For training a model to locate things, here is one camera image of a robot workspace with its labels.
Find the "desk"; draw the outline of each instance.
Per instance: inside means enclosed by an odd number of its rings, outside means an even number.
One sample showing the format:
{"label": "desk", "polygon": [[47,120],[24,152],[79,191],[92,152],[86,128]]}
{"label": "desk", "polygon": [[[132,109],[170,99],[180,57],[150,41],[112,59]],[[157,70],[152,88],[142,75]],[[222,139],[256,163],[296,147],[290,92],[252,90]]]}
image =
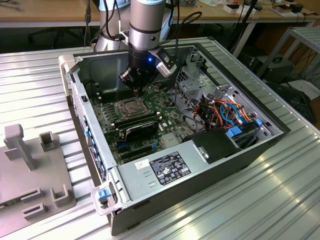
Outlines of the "desk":
{"label": "desk", "polygon": [[[17,11],[0,7],[0,28],[85,26],[86,0],[18,0]],[[91,2],[90,26],[100,26],[100,12]]]}
{"label": "desk", "polygon": [[[316,15],[307,15],[305,18],[300,14],[300,16],[290,16],[290,17],[282,17],[272,11],[270,9],[271,5],[261,4],[263,9],[261,11],[257,11],[255,14],[251,15],[248,20],[248,26],[246,27],[239,43],[237,44],[233,55],[238,57],[242,48],[244,47],[246,41],[248,40],[251,32],[253,31],[255,25],[257,23],[307,23],[307,27],[311,27],[319,16]],[[201,11],[202,16],[193,22],[194,24],[234,24],[238,22],[239,14],[237,13],[228,13],[223,10],[223,6],[217,5],[215,7],[211,7],[205,3],[200,1],[197,2],[196,7],[180,7],[180,22],[187,17],[189,14],[194,12]]]}

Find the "warning label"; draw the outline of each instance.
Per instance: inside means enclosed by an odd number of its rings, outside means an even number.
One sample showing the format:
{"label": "warning label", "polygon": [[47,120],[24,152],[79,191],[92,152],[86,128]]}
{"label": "warning label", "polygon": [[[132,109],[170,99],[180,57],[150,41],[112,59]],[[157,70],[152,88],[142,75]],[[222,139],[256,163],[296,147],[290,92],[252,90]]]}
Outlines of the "warning label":
{"label": "warning label", "polygon": [[177,151],[149,163],[161,185],[167,185],[191,173]]}

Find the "black cable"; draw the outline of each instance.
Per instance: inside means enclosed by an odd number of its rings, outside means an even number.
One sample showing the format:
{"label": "black cable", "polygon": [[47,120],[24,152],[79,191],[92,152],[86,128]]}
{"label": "black cable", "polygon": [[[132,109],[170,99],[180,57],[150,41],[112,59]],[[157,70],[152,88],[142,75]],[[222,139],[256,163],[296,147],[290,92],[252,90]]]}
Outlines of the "black cable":
{"label": "black cable", "polygon": [[171,21],[172,21],[172,18],[174,17],[174,0],[170,0],[170,4],[171,4],[171,12],[170,12],[170,17],[169,17],[169,27],[171,28],[172,27],[172,24],[171,24]]}
{"label": "black cable", "polygon": [[182,114],[183,116],[185,116],[187,119],[191,119],[192,121],[194,121],[195,123],[198,123],[200,124],[201,126],[203,126],[204,124],[198,120],[195,120],[193,119],[192,117],[189,117],[185,114],[182,113],[182,111],[179,110],[179,108],[177,107],[177,92],[178,92],[178,86],[175,87],[175,91],[174,91],[174,106],[175,106],[175,109],[180,113]]}
{"label": "black cable", "polygon": [[[193,17],[194,15],[198,15],[196,16],[194,19],[191,19],[190,21],[186,22],[189,18]],[[176,35],[175,35],[175,52],[174,52],[174,55],[176,56],[176,58],[178,59],[178,41],[179,41],[179,33],[180,33],[180,30],[181,30],[181,27],[183,24],[190,24],[194,21],[196,21],[197,19],[199,19],[202,15],[202,12],[201,11],[196,11],[194,13],[191,13],[189,14],[188,16],[186,16],[183,21],[179,24],[179,27],[177,28],[177,31],[176,31]]]}
{"label": "black cable", "polygon": [[83,45],[86,47],[87,46],[87,32],[88,32],[89,23],[91,22],[90,0],[88,0],[87,4],[86,4],[84,21],[85,21],[85,31],[84,31],[84,36],[83,36]]}
{"label": "black cable", "polygon": [[309,56],[307,57],[307,60],[306,60],[306,63],[305,63],[305,65],[304,65],[304,67],[302,68],[302,70],[299,72],[299,75],[301,75],[306,69],[307,69],[307,67],[308,67],[308,62],[309,62],[309,58],[310,58],[310,56],[311,56],[311,52],[312,52],[312,50],[311,50],[311,48],[310,48],[310,52],[309,52]]}
{"label": "black cable", "polygon": [[298,21],[299,21],[299,14],[298,14],[297,12],[296,12],[295,14],[296,14],[296,21],[295,21],[295,23],[297,24]]}
{"label": "black cable", "polygon": [[236,41],[236,36],[237,36],[237,35],[242,36],[242,34],[243,34],[243,32],[244,32],[244,29],[246,28],[247,20],[248,20],[248,18],[250,17],[250,14],[251,14],[252,10],[254,9],[254,6],[256,5],[257,1],[258,1],[258,0],[252,0],[252,1],[251,1],[250,7],[249,7],[248,11],[246,12],[244,18],[242,19],[241,24],[240,24],[239,26],[237,26],[237,25],[235,26],[235,30],[234,30],[235,36],[234,36],[234,37],[232,36],[232,37],[230,38],[230,44],[229,44],[228,47],[227,47],[227,49],[228,49],[229,51],[231,51],[231,49],[234,47],[234,42]]}
{"label": "black cable", "polygon": [[113,39],[113,37],[111,36],[110,32],[109,32],[109,26],[108,26],[108,20],[109,20],[109,9],[108,9],[108,5],[107,5],[107,1],[106,0],[103,0],[103,4],[104,4],[104,7],[105,7],[105,31],[106,31],[106,34],[107,36],[110,38],[110,39]]}
{"label": "black cable", "polygon": [[294,50],[294,52],[291,54],[288,60],[290,60],[293,57],[293,55],[296,54],[296,52],[301,48],[301,46],[302,46],[302,43],[300,43],[299,46],[296,48],[296,50]]}
{"label": "black cable", "polygon": [[244,11],[244,8],[245,8],[245,2],[243,2],[242,10],[241,10],[240,16],[239,16],[239,18],[238,18],[238,22],[236,23],[235,28],[234,28],[234,30],[233,30],[233,32],[231,33],[231,36],[230,36],[230,38],[229,38],[228,46],[229,46],[231,40],[233,39],[233,36],[234,36],[234,34],[235,34],[235,31],[236,31],[236,28],[237,28],[238,24],[240,23],[240,19],[241,19],[242,13],[243,13],[243,11]]}
{"label": "black cable", "polygon": [[[116,8],[116,0],[115,1],[113,1],[113,7],[112,7],[112,12],[111,12],[111,15],[110,15],[110,17],[109,17],[109,19],[108,19],[108,22],[110,22],[110,20],[112,19],[112,17],[114,16],[114,13],[115,13],[115,8]],[[95,33],[95,35],[93,36],[93,38],[92,38],[92,40],[90,41],[90,45],[93,43],[93,41],[94,40],[96,40],[99,36],[100,36],[100,34],[101,34],[101,32],[103,31],[103,29],[106,27],[106,22],[103,24],[103,26]]]}

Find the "robotic arm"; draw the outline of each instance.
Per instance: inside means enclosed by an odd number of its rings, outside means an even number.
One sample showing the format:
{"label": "robotic arm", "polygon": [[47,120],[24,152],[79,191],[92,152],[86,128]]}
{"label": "robotic arm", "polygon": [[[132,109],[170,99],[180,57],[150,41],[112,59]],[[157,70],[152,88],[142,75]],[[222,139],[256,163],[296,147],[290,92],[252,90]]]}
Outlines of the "robotic arm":
{"label": "robotic arm", "polygon": [[128,67],[119,78],[137,96],[157,70],[167,78],[177,69],[176,59],[159,46],[165,4],[165,0],[131,1],[129,31],[123,33],[128,38]]}

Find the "aluminum extrusion table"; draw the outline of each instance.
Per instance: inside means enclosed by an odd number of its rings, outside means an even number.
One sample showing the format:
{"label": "aluminum extrusion table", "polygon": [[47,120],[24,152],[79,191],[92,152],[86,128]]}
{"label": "aluminum extrusion table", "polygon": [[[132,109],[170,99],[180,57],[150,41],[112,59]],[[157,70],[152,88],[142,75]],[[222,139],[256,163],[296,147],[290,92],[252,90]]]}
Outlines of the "aluminum extrusion table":
{"label": "aluminum extrusion table", "polygon": [[[90,52],[71,48],[0,55],[0,135],[21,123],[25,138],[57,133],[77,199],[64,212],[25,227],[4,240],[21,239],[318,239],[320,235],[320,132],[268,86],[208,38],[201,43],[291,132],[246,169],[112,237],[108,220],[96,214],[94,187],[68,110],[58,56]],[[218,82],[224,78],[208,71]]]}
{"label": "aluminum extrusion table", "polygon": [[[257,76],[261,77],[264,74],[271,61],[275,58],[276,54],[287,42],[289,37],[294,37],[295,41],[284,54],[285,58],[289,59],[291,57],[299,43],[303,43],[308,48],[320,54],[320,27],[289,27],[285,31],[280,41],[274,47],[264,64],[261,66],[260,70],[257,73]],[[312,70],[309,71],[309,73],[305,75],[306,79],[308,79],[312,75],[312,73],[314,73],[319,68],[320,61],[312,68]]]}

